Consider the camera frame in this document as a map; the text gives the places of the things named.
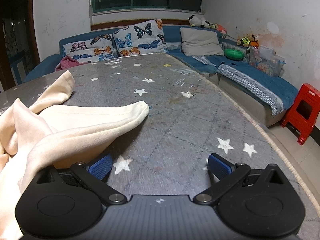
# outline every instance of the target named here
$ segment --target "black and white plush toy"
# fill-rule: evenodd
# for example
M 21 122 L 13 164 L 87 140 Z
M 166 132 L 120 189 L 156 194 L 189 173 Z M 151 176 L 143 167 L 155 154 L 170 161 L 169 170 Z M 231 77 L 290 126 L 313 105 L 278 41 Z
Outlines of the black and white plush toy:
M 212 25 L 213 25 L 208 21 L 206 21 L 204 18 L 199 19 L 195 15 L 191 15 L 191 17 L 189 17 L 189 22 L 191 27 L 196 26 L 201 28 L 212 28 Z

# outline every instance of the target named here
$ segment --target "red plastic stool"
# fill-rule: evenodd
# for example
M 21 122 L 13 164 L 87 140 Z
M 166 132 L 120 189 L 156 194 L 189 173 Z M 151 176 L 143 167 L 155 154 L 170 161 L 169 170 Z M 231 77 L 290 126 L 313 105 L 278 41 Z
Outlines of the red plastic stool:
M 291 123 L 299 132 L 298 143 L 303 145 L 316 123 L 320 111 L 320 91 L 303 84 L 292 107 L 280 122 L 282 127 Z

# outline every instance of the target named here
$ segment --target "blue gripper pad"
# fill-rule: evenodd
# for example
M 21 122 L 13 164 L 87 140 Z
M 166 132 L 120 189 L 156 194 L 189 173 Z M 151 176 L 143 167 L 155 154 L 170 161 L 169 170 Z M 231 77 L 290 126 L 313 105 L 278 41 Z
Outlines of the blue gripper pad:
M 97 179 L 102 180 L 112 169 L 111 154 L 104 156 L 89 168 L 89 173 Z
M 219 160 L 213 155 L 209 155 L 208 170 L 219 180 L 223 179 L 225 176 L 231 174 L 232 172 L 232 169 L 229 165 L 223 163 L 223 161 Z

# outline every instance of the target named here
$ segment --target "sofa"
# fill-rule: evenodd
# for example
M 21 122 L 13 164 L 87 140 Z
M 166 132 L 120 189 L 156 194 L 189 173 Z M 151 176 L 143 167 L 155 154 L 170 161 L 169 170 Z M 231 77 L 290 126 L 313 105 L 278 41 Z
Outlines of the sofa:
M 199 62 L 198 60 L 194 59 L 193 57 L 186 56 L 185 54 L 183 54 L 181 50 L 181 34 L 180 34 L 181 27 L 201 29 L 198 27 L 191 27 L 191 26 L 185 26 L 185 25 L 163 25 L 165 41 L 169 50 L 169 54 L 171 56 L 182 61 L 187 66 L 196 70 L 198 73 L 208 78 L 212 83 L 220 87 L 223 91 L 225 91 L 228 95 L 230 95 L 231 98 L 233 98 L 238 104 L 240 104 L 258 122 L 268 127 L 275 124 L 276 122 L 279 122 L 282 119 L 282 117 L 286 113 L 286 110 L 282 111 L 277 115 L 272 113 L 270 105 L 268 105 L 263 100 L 258 98 L 250 90 L 241 86 L 231 78 L 228 78 L 223 74 L 217 73 L 219 69 L 219 64 L 216 64 L 216 66 L 205 65 Z M 112 34 L 114 31 L 117 31 L 118 29 L 119 28 L 112 28 L 107 30 L 95 31 L 95 32 L 84 33 L 77 36 L 62 39 L 59 42 L 60 52 L 62 52 L 62 46 L 65 44 L 93 39 L 94 37 L 97 37 L 102 34 Z M 213 30 L 213 29 L 205 29 L 205 30 L 214 31 L 217 33 L 218 40 L 222 49 L 231 48 L 231 49 L 238 49 L 243 51 L 245 53 L 244 63 L 247 64 L 247 62 L 249 61 L 249 55 L 246 54 L 246 48 L 237 46 L 236 42 L 232 40 L 223 39 L 221 33 L 216 30 Z M 113 48 L 116 48 L 114 39 L 113 39 Z M 47 57 L 26 76 L 24 82 L 28 82 L 35 78 L 41 77 L 43 75 L 53 73 L 55 71 L 55 67 L 59 64 L 61 59 L 62 59 L 62 54 L 54 54 Z M 298 90 L 288 82 L 281 79 L 281 83 L 282 85 L 284 84 L 284 86 L 286 86 L 286 89 L 288 91 L 290 90 L 292 92 L 293 96 L 298 93 Z

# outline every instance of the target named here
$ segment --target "tiled floor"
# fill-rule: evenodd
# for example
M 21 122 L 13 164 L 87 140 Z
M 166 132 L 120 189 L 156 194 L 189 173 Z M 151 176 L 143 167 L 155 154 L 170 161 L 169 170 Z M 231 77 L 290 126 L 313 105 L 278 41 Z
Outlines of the tiled floor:
M 294 166 L 305 184 L 320 203 L 320 146 L 309 137 L 303 146 L 297 143 L 298 134 L 278 123 L 269 127 L 273 141 Z

